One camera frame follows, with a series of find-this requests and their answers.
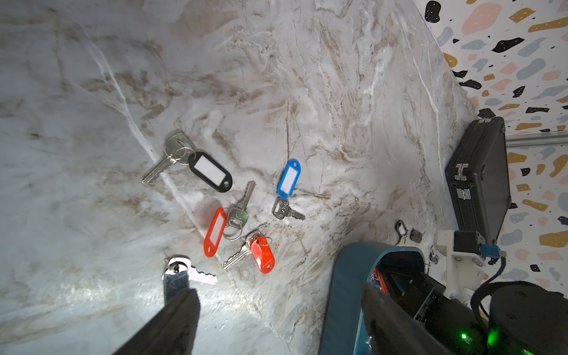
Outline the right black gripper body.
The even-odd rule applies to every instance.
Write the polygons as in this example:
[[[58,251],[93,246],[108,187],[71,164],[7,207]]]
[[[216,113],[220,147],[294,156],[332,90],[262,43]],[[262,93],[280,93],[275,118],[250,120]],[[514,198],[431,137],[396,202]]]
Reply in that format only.
[[[377,266],[377,285],[411,319],[453,354],[486,354],[485,333],[474,313],[424,272]]]

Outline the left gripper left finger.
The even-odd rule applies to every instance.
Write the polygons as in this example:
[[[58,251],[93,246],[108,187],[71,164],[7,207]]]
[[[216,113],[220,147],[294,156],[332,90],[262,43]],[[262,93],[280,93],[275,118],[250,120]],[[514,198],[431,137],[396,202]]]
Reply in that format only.
[[[117,354],[191,354],[201,303],[188,288],[171,299],[143,328],[125,342]]]

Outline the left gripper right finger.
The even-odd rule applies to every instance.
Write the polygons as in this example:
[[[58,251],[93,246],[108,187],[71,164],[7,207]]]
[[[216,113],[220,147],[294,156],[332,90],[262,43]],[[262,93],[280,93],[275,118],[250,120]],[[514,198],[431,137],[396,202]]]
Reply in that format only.
[[[362,288],[361,306],[373,354],[443,354],[444,346],[374,285]]]

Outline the teal plastic storage box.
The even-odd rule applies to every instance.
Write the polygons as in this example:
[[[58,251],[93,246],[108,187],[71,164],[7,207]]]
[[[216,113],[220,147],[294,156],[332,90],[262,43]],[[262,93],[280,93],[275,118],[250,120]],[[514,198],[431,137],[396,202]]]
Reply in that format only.
[[[424,255],[417,247],[378,242],[347,245],[334,262],[321,354],[372,353],[361,308],[362,290],[380,263],[418,272],[425,270]]]

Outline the silver metal tag key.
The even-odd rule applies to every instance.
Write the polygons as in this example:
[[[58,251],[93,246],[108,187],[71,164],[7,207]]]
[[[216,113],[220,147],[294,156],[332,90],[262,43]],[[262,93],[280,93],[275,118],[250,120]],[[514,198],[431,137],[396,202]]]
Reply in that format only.
[[[215,275],[199,272],[187,256],[178,254],[167,258],[162,281],[164,303],[167,305],[180,292],[188,289],[191,281],[216,285],[218,279]]]

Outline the solid black tag key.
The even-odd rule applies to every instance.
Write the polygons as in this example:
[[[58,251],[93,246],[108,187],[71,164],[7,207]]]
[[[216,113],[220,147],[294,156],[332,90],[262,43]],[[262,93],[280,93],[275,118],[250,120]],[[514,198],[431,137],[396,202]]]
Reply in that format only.
[[[409,233],[409,238],[414,241],[415,243],[421,243],[423,239],[423,233],[416,229],[411,229]]]

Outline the red white label tag key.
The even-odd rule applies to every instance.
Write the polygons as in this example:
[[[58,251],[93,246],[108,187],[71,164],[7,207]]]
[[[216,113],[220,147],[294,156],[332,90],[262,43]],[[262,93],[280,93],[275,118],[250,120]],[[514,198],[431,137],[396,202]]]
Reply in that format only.
[[[255,187],[256,183],[250,181],[242,201],[229,210],[225,210],[222,207],[217,209],[204,241],[204,254],[206,257],[214,257],[216,255],[221,238],[234,241],[242,235],[244,226],[249,220],[247,206]]]

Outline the blue tag key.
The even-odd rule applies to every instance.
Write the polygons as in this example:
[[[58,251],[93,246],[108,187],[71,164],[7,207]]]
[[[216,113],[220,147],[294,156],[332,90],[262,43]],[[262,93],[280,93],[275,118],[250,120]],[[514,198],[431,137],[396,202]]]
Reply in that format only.
[[[284,220],[292,217],[297,220],[305,220],[306,216],[301,212],[290,207],[290,198],[294,193],[301,174],[300,162],[291,159],[287,164],[281,176],[277,187],[277,198],[272,208],[272,215],[278,220]]]

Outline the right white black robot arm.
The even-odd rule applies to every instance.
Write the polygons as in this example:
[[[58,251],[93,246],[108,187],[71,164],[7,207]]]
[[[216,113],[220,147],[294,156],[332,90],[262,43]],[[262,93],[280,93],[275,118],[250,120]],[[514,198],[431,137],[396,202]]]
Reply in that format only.
[[[362,290],[373,354],[566,354],[567,299],[525,281],[484,283],[470,305],[423,272],[380,266]]]

